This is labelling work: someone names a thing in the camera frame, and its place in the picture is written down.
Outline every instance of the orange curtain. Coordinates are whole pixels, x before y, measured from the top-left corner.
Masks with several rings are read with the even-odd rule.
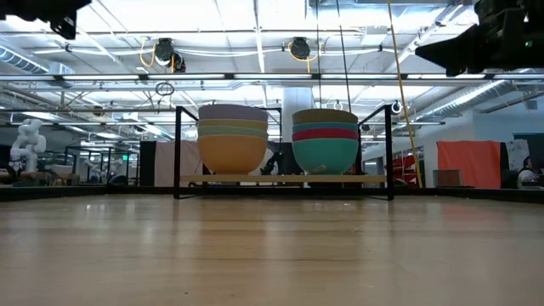
[[[482,189],[501,188],[501,143],[439,141],[439,170],[460,170],[462,184]]]

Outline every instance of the white column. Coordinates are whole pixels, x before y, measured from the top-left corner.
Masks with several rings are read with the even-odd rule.
[[[281,102],[282,137],[284,143],[292,142],[292,114],[314,108],[312,88],[283,88]]]

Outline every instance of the person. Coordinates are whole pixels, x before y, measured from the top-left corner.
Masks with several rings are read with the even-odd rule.
[[[524,167],[519,171],[518,174],[518,189],[533,189],[528,186],[523,186],[523,182],[537,182],[538,175],[533,171],[533,163],[530,160],[530,157],[524,159]]]

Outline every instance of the bowl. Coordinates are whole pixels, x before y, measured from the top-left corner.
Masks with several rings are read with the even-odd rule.
[[[205,105],[198,109],[199,119],[244,119],[267,122],[269,114],[244,105]]]
[[[292,114],[293,124],[318,122],[357,123],[356,115],[343,110],[313,109],[301,110]]]
[[[266,132],[259,131],[252,128],[243,127],[199,127],[198,136],[215,136],[215,135],[242,135],[242,136],[255,136],[263,139],[268,139],[269,135]]]
[[[297,164],[310,174],[339,175],[355,163],[359,141],[351,139],[309,139],[292,144]]]
[[[292,141],[306,139],[352,139],[357,140],[359,134],[346,128],[313,128],[293,133]]]
[[[204,165],[216,174],[248,174],[264,159],[266,139],[254,136],[219,135],[198,139]]]
[[[204,119],[199,120],[198,126],[252,128],[263,132],[266,132],[269,128],[269,124],[267,122],[244,119]]]
[[[302,123],[292,126],[292,132],[300,132],[312,128],[346,128],[357,132],[359,127],[357,124],[344,123],[344,122],[319,122],[319,123]]]

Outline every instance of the teal bowl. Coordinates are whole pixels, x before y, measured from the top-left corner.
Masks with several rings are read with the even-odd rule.
[[[292,144],[297,164],[310,174],[340,175],[355,163],[359,142],[351,139],[308,139]]]
[[[266,132],[253,129],[253,128],[245,128],[245,127],[199,127],[198,128],[198,137],[217,136],[217,135],[243,135],[243,136],[260,137],[263,139],[268,139],[269,137],[269,135]]]
[[[357,131],[357,124],[353,123],[344,123],[344,122],[319,122],[319,123],[302,123],[295,124],[292,126],[292,132],[300,132],[307,129],[313,128],[347,128],[350,130]]]

